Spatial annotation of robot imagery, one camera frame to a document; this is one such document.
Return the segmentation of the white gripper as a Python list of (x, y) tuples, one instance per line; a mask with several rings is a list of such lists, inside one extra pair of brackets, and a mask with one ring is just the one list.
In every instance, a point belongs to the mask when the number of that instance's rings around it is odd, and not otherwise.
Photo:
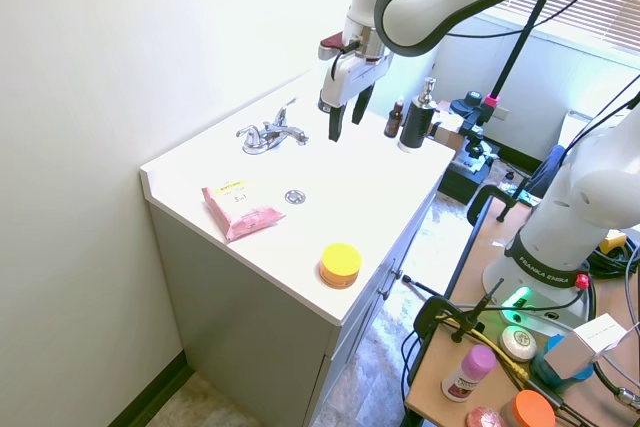
[(351, 121), (359, 125), (373, 94), (375, 83), (389, 70), (391, 55), (369, 62), (355, 54), (342, 56), (336, 67), (329, 67), (320, 90), (318, 107), (329, 113), (329, 139), (337, 142), (341, 136), (346, 104), (357, 97)]

